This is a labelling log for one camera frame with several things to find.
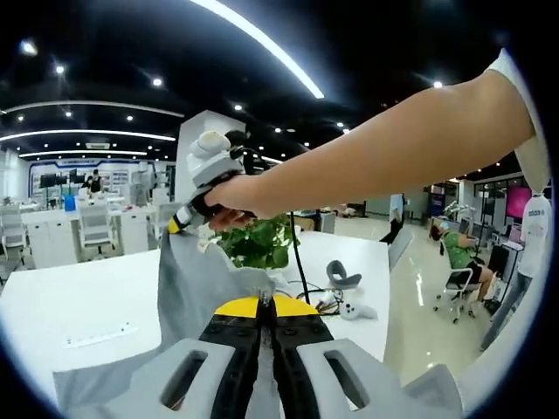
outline gray fabric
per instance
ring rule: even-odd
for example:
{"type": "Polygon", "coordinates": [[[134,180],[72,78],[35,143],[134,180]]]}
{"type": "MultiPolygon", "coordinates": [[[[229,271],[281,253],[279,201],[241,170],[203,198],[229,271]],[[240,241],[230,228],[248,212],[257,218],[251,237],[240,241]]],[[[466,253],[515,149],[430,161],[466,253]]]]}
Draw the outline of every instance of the gray fabric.
{"type": "MultiPolygon", "coordinates": [[[[121,395],[135,370],[179,340],[197,339],[215,310],[227,301],[273,294],[275,284],[265,271],[237,269],[220,247],[209,244],[204,249],[198,246],[199,240],[185,232],[169,235],[165,231],[162,237],[157,297],[161,345],[110,364],[55,373],[63,412],[72,416],[72,409],[99,405],[121,395]]],[[[260,351],[259,365],[259,384],[254,386],[251,413],[246,417],[280,417],[279,396],[271,375],[271,350],[260,351]],[[277,416],[276,409],[270,412],[271,405],[278,408],[277,416]]]]}
{"type": "Polygon", "coordinates": [[[517,272],[516,280],[511,279],[511,281],[513,283],[510,285],[510,290],[508,291],[502,306],[493,317],[493,322],[491,327],[489,327],[485,338],[483,338],[483,342],[481,342],[481,349],[484,351],[493,343],[499,334],[499,331],[507,318],[508,312],[511,308],[513,308],[514,303],[518,302],[518,304],[520,304],[522,301],[532,278],[517,272]]]}

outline tile floor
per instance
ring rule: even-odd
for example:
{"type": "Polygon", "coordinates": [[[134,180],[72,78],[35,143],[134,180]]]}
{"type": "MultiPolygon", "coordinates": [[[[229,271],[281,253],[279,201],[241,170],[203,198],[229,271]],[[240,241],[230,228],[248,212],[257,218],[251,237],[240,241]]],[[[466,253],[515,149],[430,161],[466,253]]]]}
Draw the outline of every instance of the tile floor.
{"type": "MultiPolygon", "coordinates": [[[[448,279],[448,264],[427,229],[406,225],[413,238],[390,274],[390,320],[384,363],[399,375],[402,384],[442,363],[458,376],[480,355],[479,347],[489,328],[489,314],[475,319],[463,315],[452,323],[449,310],[432,307],[448,279]]],[[[390,229],[387,220],[337,218],[335,234],[378,240],[390,229]]]]}

